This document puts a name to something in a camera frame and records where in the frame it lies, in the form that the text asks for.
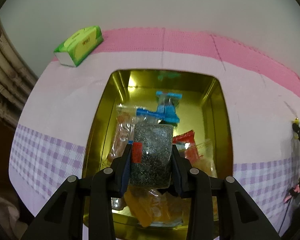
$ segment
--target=black cable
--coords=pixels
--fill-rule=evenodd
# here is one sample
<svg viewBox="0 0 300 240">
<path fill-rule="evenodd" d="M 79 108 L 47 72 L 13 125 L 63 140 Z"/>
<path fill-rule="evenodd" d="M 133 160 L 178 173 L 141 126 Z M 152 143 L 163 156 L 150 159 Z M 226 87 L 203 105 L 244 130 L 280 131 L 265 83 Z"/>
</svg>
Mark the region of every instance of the black cable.
<svg viewBox="0 0 300 240">
<path fill-rule="evenodd" d="M 288 203 L 288 206 L 287 206 L 287 210 L 286 210 L 286 212 L 285 212 L 285 214 L 284 214 L 284 216 L 283 216 L 283 220 L 282 220 L 281 226 L 280 226 L 280 228 L 279 228 L 278 234 L 280 233 L 280 230 L 281 230 L 281 228 L 282 228 L 282 226 L 283 226 L 283 222 L 284 222 L 284 220 L 286 219 L 286 215 L 287 215 L 287 212 L 288 212 L 288 209 L 289 209 L 291 200 L 292 200 L 292 198 L 289 200 L 289 203 Z"/>
</svg>

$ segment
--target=pink stripe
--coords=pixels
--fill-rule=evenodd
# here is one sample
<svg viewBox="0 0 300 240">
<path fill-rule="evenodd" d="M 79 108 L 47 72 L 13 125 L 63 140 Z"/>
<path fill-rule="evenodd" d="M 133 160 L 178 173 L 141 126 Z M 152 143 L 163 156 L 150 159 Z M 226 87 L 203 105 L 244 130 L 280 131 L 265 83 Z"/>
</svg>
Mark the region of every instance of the pink stripe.
<svg viewBox="0 0 300 240">
<path fill-rule="evenodd" d="M 169 51 L 212 57 L 263 74 L 300 97 L 300 78 L 256 49 L 205 32 L 165 28 L 124 28 L 103 31 L 104 42 L 93 52 Z"/>
</svg>

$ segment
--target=green tissue package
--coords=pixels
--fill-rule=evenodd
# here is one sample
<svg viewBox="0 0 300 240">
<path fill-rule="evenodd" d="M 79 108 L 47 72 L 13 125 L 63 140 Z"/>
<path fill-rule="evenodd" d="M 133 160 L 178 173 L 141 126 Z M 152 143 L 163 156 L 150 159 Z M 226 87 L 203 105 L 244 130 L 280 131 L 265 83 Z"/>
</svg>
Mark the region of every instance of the green tissue package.
<svg viewBox="0 0 300 240">
<path fill-rule="evenodd" d="M 62 65 L 77 67 L 102 41 L 99 26 L 83 28 L 61 43 L 54 54 Z"/>
</svg>

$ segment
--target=purple checkered pattern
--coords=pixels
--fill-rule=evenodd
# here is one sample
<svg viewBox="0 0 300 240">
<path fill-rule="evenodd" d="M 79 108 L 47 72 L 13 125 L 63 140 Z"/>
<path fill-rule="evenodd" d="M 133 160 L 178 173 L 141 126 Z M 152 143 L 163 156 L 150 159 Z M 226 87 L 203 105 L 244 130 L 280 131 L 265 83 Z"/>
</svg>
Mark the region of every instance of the purple checkered pattern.
<svg viewBox="0 0 300 240">
<path fill-rule="evenodd" d="M 234 164 L 233 174 L 271 221 L 276 215 L 284 215 L 287 205 L 283 199 L 300 176 L 300 156 L 264 163 Z"/>
<path fill-rule="evenodd" d="M 81 178 L 85 147 L 18 125 L 9 164 L 48 200 L 70 175 Z"/>
</svg>

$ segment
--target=metallic gold container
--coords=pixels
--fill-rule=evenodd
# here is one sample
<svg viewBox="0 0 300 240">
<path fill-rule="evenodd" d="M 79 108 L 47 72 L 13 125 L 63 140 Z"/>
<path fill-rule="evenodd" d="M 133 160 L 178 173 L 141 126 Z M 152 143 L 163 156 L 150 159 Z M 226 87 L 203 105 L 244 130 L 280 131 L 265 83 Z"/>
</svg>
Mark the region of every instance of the metallic gold container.
<svg viewBox="0 0 300 240">
<path fill-rule="evenodd" d="M 174 136 L 194 130 L 196 144 L 209 138 L 219 178 L 232 175 L 233 153 L 226 104 L 219 81 L 199 73 L 166 70 L 117 70 L 111 74 L 91 127 L 83 177 L 109 166 L 106 157 L 116 128 L 116 105 L 157 108 L 156 91 L 182 93 L 176 109 L 180 123 Z M 84 223 L 88 225 L 89 202 Z M 116 237 L 120 239 L 186 239 L 187 226 L 142 228 L 128 207 L 113 210 Z"/>
</svg>

